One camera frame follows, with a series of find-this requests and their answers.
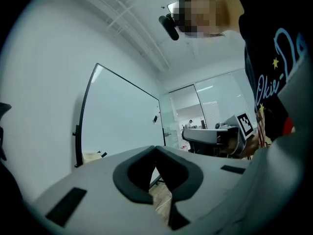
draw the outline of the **marker board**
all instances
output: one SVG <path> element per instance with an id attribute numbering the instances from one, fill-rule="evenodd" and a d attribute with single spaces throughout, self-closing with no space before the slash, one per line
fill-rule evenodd
<path id="1" fill-rule="evenodd" d="M 99 64 L 81 128 L 82 152 L 106 152 L 102 159 L 147 145 L 164 145 L 159 101 Z M 151 181 L 158 175 L 155 170 Z"/>

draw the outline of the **yellow star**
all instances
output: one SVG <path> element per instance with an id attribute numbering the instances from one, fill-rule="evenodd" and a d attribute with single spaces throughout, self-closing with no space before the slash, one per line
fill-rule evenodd
<path id="1" fill-rule="evenodd" d="M 263 104 L 260 104 L 260 112 L 263 113 L 263 111 L 264 111 L 264 106 Z"/>
<path id="2" fill-rule="evenodd" d="M 274 69 L 275 68 L 278 68 L 278 66 L 277 66 L 277 63 L 278 63 L 279 61 L 277 60 L 277 57 L 275 57 L 275 59 L 274 59 L 274 62 L 272 63 L 273 65 L 274 65 Z"/>

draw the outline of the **t-shirt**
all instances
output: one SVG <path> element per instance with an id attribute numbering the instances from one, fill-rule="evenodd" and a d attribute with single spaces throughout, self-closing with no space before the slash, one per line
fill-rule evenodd
<path id="1" fill-rule="evenodd" d="M 266 147 L 293 128 L 277 94 L 306 49 L 306 27 L 310 24 L 305 20 L 310 13 L 305 15 L 303 0 L 240 2 L 245 10 L 239 27 L 246 42 L 246 74 L 255 99 L 259 143 Z"/>

